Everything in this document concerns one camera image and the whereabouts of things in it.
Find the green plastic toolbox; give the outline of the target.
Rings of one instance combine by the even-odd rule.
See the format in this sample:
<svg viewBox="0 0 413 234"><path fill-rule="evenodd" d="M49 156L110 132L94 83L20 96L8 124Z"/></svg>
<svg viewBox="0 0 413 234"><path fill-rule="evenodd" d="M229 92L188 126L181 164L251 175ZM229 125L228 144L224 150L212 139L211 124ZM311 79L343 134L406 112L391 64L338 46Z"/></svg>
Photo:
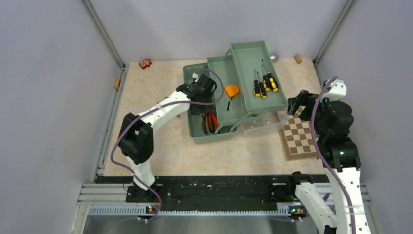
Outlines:
<svg viewBox="0 0 413 234"><path fill-rule="evenodd" d="M184 66L184 82L195 81L194 73L200 69L201 78L212 79L206 100L217 103L188 111L189 134L196 144L230 140L241 125L257 123L265 114L287 107L263 40L233 43L224 56Z"/></svg>

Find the red black long nose pliers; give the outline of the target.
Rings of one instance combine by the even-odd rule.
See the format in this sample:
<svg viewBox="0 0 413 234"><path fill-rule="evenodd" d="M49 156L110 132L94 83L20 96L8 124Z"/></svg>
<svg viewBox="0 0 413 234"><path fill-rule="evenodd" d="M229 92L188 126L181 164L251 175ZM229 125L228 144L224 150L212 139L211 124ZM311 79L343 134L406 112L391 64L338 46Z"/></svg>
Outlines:
<svg viewBox="0 0 413 234"><path fill-rule="evenodd" d="M208 114L201 114L202 117L202 129L205 134L208 134Z"/></svg>

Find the black yellow screwdriver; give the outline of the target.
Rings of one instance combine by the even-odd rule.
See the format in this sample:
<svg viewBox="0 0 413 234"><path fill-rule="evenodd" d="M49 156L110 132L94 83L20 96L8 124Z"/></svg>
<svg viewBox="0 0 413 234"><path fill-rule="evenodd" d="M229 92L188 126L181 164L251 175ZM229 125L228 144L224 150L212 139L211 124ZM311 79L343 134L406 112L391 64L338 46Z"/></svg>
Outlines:
<svg viewBox="0 0 413 234"><path fill-rule="evenodd" d="M263 59L261 59L261 63L262 63L262 70L264 73L264 80L265 80L265 87L266 90L269 91L271 90L272 92L277 92L279 90L279 86L278 83L276 82L274 76L272 75L272 73L266 68L265 62Z"/></svg>
<svg viewBox="0 0 413 234"><path fill-rule="evenodd" d="M255 74L256 74L257 81L258 81L259 95L262 99L267 99L268 88L265 83L265 79L260 76L258 71L255 71Z"/></svg>
<svg viewBox="0 0 413 234"><path fill-rule="evenodd" d="M260 87L259 87L258 79L256 77L256 69L254 69L254 95L256 97L260 96Z"/></svg>

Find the orange tape measure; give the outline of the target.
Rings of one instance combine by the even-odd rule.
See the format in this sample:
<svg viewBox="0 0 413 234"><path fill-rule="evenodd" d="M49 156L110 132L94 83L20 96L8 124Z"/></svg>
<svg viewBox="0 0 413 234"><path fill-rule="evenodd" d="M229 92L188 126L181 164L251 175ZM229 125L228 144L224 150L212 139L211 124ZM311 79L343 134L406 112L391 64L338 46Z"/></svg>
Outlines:
<svg viewBox="0 0 413 234"><path fill-rule="evenodd" d="M226 94L229 97L229 101L228 101L228 104L227 104L227 111L229 111L231 101L239 94L240 89L239 89L238 85L230 84L230 85L225 86L224 90L225 90Z"/></svg>

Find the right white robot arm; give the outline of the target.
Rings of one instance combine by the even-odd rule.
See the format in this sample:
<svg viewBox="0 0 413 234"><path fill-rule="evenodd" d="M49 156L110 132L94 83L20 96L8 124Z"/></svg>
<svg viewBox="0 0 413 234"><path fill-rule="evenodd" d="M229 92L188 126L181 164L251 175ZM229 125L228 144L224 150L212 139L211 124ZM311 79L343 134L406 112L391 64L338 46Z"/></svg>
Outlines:
<svg viewBox="0 0 413 234"><path fill-rule="evenodd" d="M369 234L360 186L359 152L348 136L354 122L352 109L344 102L323 97L315 117L311 118L317 98L317 94L300 91L288 99L288 114L293 115L299 107L304 107L299 118L310 122L310 130L318 138L316 150L326 161L324 167L334 209L319 195L312 179L300 172L293 173L293 183L285 188L286 196L305 206L320 234Z"/></svg>

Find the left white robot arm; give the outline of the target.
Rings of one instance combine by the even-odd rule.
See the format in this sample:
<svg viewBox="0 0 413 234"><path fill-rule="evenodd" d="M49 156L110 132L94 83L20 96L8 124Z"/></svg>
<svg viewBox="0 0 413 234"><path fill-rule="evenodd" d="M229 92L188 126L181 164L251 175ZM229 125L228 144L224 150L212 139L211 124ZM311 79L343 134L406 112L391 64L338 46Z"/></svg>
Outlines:
<svg viewBox="0 0 413 234"><path fill-rule="evenodd" d="M192 83L178 86L146 112L137 115L128 113L124 116L117 146L128 160L134 183L138 187L137 194L142 200L148 202L156 196L156 188L153 186L155 177L149 162L154 151L154 133L190 108L213 106L213 93L217 87L216 81L210 77L195 74Z"/></svg>

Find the orange diagonal cutting pliers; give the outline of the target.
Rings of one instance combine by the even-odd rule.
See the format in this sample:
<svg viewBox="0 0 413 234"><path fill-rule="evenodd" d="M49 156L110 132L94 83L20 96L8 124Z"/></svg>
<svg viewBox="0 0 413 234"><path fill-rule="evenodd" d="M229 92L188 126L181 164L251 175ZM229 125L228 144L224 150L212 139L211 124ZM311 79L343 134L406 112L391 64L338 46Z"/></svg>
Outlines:
<svg viewBox="0 0 413 234"><path fill-rule="evenodd" d="M211 133L215 133L219 127L219 123L215 113L208 114L208 128Z"/></svg>

